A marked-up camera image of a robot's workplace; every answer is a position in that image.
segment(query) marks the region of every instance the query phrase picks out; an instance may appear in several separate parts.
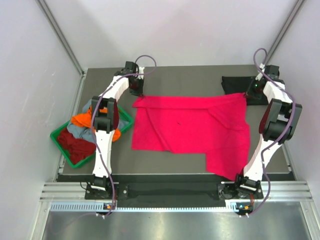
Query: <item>clothes pile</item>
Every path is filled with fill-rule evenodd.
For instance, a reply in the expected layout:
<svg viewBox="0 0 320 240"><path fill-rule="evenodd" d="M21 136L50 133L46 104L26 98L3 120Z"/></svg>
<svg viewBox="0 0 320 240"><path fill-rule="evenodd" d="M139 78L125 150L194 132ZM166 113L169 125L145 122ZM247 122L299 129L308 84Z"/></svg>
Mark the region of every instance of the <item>clothes pile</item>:
<svg viewBox="0 0 320 240"><path fill-rule="evenodd" d="M73 116L68 126L63 129L57 138L58 143L69 151L70 160L73 164L92 155L96 151L94 137L91 132L91 100L82 108L82 113ZM119 120L118 128L115 130L112 141L117 141L121 136L121 129L128 124L127 121Z"/></svg>

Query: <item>gray wall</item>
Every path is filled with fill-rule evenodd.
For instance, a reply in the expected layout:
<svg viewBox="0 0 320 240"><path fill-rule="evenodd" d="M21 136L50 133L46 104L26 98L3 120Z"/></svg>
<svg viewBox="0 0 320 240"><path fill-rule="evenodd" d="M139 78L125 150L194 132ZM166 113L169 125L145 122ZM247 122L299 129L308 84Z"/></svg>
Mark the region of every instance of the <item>gray wall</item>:
<svg viewBox="0 0 320 240"><path fill-rule="evenodd" d="M307 180L320 210L320 1L307 0L276 50L286 88L303 106L295 135L288 142L293 163Z"/></svg>
<svg viewBox="0 0 320 240"><path fill-rule="evenodd" d="M35 0L0 3L0 238L25 240L80 80Z"/></svg>
<svg viewBox="0 0 320 240"><path fill-rule="evenodd" d="M247 65L295 0L46 0L83 68ZM142 59L143 66L153 65Z"/></svg>

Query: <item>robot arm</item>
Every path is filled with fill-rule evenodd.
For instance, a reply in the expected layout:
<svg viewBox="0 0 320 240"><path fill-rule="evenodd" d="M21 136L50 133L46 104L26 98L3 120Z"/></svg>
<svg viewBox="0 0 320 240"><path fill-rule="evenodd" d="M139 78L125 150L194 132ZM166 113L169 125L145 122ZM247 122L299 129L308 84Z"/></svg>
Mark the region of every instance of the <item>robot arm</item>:
<svg viewBox="0 0 320 240"><path fill-rule="evenodd" d="M143 93L143 75L129 76L123 78L121 77L127 74L135 73L143 74L144 67L138 67L138 65L134 62L128 61L125 63L125 67L121 71L115 73L112 82L107 87L107 89L109 89L108 92L105 93L101 103L99 104L99 109L107 108L107 113L101 113L97 111L94 117L93 125L95 129L96 142L100 148L103 162L106 165L110 174L112 172L112 139L115 133L115 129L118 127L119 123L117 102L121 95L124 93L124 91L128 88L130 89L130 93L132 95L140 96ZM101 94L92 98L92 114L94 114L93 110L96 108L100 96ZM96 151L95 165L92 174L99 178L109 177L100 159L98 149Z"/></svg>
<svg viewBox="0 0 320 240"><path fill-rule="evenodd" d="M285 89L285 83L279 80L279 67L261 65L260 69L276 84ZM259 73L251 82L245 95L248 98L260 98L262 93L267 97L269 105L259 125L259 142L249 163L243 169L243 175L238 175L234 183L219 184L221 199L248 198L251 194L255 199L262 199L261 180L263 177L263 151L264 166L270 162L273 154L281 145L290 140L295 132L302 106L295 104L295 113L290 126L283 137L276 144L275 141L283 134L291 116L293 102L280 88L268 81Z"/></svg>

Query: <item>green plastic tray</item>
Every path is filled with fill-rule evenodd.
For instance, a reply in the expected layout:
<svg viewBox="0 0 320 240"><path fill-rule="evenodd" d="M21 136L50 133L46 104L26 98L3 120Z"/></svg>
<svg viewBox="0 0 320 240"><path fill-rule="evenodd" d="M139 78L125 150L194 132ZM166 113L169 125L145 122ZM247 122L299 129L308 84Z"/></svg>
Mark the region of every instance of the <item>green plastic tray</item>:
<svg viewBox="0 0 320 240"><path fill-rule="evenodd" d="M132 128L133 124L134 124L134 120L133 118L126 113L122 107L120 107L118 105L118 111L119 111L119 117L120 119L129 122L124 128L121 129L121 135L124 134L125 132L127 132L130 128ZM61 127L57 128L56 130L54 130L51 134L50 134L50 138L52 139L52 141L54 142L54 144L58 147L58 149L60 150L60 152L63 154L63 156L65 157L65 159L67 160L67 162L69 163L69 165L76 169L76 168L80 168L82 167L84 164L86 164L87 162L89 162L91 159L93 159L96 156L96 153L87 156L85 159L79 161L77 164L73 164L70 160L70 154L69 151L64 149L57 141L58 136L60 135L61 131L66 128L68 126L68 122L66 122L65 124L63 124Z"/></svg>

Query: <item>pink cloth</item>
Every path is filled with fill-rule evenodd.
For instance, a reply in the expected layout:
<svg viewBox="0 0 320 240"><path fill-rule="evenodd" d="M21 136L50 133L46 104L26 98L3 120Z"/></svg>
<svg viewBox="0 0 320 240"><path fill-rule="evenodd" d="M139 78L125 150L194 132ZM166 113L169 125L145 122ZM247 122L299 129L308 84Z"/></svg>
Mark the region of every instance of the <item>pink cloth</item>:
<svg viewBox="0 0 320 240"><path fill-rule="evenodd" d="M144 96L133 107L133 150L205 154L206 170L232 181L248 162L250 128L243 93Z"/></svg>

